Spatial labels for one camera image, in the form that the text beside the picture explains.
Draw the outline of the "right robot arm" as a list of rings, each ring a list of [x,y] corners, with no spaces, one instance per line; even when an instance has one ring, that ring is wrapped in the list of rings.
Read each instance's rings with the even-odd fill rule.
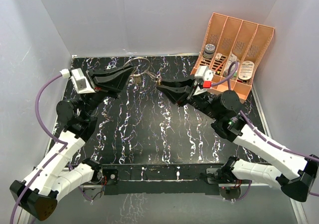
[[[243,105],[235,91],[212,95],[208,85],[209,81],[201,84],[190,76],[158,81],[156,88],[173,104],[179,107],[191,105],[212,118],[211,127],[221,138],[267,161],[265,165],[230,157],[221,169],[208,177],[229,183],[250,180],[268,184],[295,201],[305,202],[319,171],[318,157],[296,153],[261,133],[242,112]]]

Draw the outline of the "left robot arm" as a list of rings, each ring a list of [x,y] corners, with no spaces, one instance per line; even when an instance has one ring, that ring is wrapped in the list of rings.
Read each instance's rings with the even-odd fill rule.
[[[132,65],[86,72],[80,68],[63,69],[39,90],[35,100],[36,118],[55,144],[29,175],[11,184],[9,189],[15,208],[21,207],[44,221],[54,212],[58,202],[74,189],[89,181],[97,184],[102,180],[101,164],[90,158],[67,174],[62,176],[60,173],[94,133],[97,117],[93,112],[106,98],[118,98],[133,71]],[[41,120],[39,99],[44,89],[59,78],[70,78],[79,97],[61,100],[56,105],[57,120],[63,130],[55,137]]]

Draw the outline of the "silver key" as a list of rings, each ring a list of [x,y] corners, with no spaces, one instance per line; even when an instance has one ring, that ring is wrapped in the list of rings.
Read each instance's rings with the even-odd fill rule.
[[[156,78],[156,86],[160,86],[162,81],[162,77],[160,75],[157,76]]]

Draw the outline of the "large metal keyring with clips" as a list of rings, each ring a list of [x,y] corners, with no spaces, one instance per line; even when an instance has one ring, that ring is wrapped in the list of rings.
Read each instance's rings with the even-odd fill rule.
[[[137,85],[143,81],[143,76],[149,76],[150,79],[156,83],[157,74],[151,71],[152,64],[146,57],[134,57],[124,63],[124,67],[132,65],[134,67],[133,72],[130,74],[130,78],[133,84]]]

